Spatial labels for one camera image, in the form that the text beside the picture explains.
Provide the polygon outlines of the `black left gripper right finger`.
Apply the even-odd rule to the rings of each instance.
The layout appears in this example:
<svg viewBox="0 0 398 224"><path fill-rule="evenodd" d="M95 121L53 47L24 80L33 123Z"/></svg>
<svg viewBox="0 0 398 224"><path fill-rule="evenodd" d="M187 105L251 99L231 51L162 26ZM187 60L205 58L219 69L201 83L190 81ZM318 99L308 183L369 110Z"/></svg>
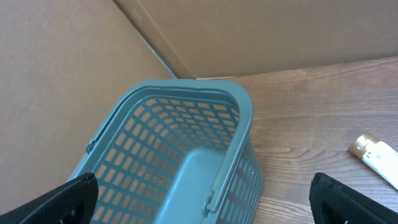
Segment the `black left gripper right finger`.
<svg viewBox="0 0 398 224"><path fill-rule="evenodd" d="M309 201L315 224L397 224L396 212L321 172Z"/></svg>

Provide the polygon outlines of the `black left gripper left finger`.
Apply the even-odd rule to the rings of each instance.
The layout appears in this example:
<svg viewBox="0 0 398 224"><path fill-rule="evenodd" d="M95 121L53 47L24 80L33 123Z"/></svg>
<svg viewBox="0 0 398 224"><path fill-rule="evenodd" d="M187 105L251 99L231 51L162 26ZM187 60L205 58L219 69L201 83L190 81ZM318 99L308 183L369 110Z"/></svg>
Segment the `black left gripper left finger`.
<svg viewBox="0 0 398 224"><path fill-rule="evenodd" d="M86 172L1 215L1 223L89 223L95 212L98 192L94 173Z"/></svg>

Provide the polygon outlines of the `grey plastic shopping basket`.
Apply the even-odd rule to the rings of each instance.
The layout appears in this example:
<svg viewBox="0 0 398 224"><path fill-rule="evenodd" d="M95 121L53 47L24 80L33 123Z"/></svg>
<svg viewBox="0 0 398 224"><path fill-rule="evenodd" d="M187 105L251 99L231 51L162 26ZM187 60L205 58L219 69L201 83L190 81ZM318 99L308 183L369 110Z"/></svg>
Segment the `grey plastic shopping basket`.
<svg viewBox="0 0 398 224"><path fill-rule="evenodd" d="M249 93L227 80L146 80L125 92L72 173L92 172L92 223L252 223L264 176Z"/></svg>

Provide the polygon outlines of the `white tube with gold cap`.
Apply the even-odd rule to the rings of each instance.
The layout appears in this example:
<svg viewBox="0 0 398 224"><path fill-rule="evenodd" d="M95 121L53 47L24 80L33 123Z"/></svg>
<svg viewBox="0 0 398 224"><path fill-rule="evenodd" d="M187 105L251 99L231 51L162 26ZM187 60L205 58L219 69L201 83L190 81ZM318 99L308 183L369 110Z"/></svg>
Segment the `white tube with gold cap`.
<svg viewBox="0 0 398 224"><path fill-rule="evenodd" d="M397 151L372 134L362 134L348 148L397 189Z"/></svg>

